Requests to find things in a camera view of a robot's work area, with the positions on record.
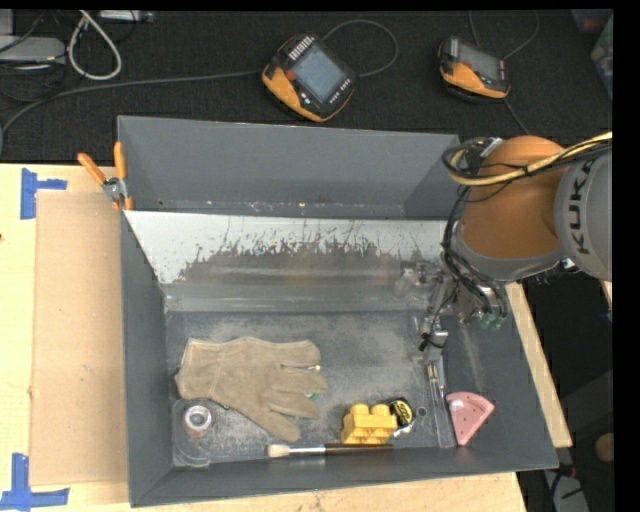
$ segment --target white cable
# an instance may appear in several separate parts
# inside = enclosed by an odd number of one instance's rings
[[[120,74],[120,70],[122,69],[122,59],[120,57],[120,52],[118,52],[116,45],[109,38],[109,36],[102,29],[102,27],[89,15],[89,13],[82,9],[79,9],[79,11],[82,13],[82,19],[78,22],[78,25],[76,26],[75,30],[73,31],[73,34],[71,35],[71,39],[69,40],[69,45],[67,46],[67,53],[69,54],[69,62],[71,62],[73,69],[75,69],[83,77],[87,77],[91,80],[111,80],[112,78],[118,76],[118,74]],[[116,57],[116,68],[108,75],[93,75],[91,73],[87,73],[84,69],[82,69],[78,65],[73,55],[73,49],[75,48],[75,45],[78,41],[78,36],[82,31],[86,30],[89,25],[92,25],[93,28],[96,29],[98,34],[102,36],[102,38],[109,45],[109,47],[111,48],[111,51]]]

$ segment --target brush handle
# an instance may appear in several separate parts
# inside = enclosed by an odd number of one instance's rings
[[[324,445],[326,455],[342,455],[351,453],[380,452],[393,450],[392,444],[339,444]]]

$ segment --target pink object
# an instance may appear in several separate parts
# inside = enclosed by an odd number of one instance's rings
[[[493,412],[495,405],[486,398],[468,391],[449,393],[446,399],[456,439],[460,446],[464,446]]]

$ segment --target yellow toy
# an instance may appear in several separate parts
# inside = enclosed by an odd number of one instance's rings
[[[344,444],[385,444],[398,428],[398,419],[386,404],[355,404],[342,420]]]

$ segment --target blue tape marker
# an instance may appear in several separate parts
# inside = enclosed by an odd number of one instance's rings
[[[36,192],[40,189],[66,190],[65,180],[48,179],[38,181],[38,175],[29,169],[22,168],[22,195],[20,201],[20,218],[33,219],[36,216]]]
[[[32,507],[55,507],[67,504],[69,488],[52,492],[31,492],[29,457],[14,453],[11,457],[11,490],[3,491],[0,510],[30,512]]]

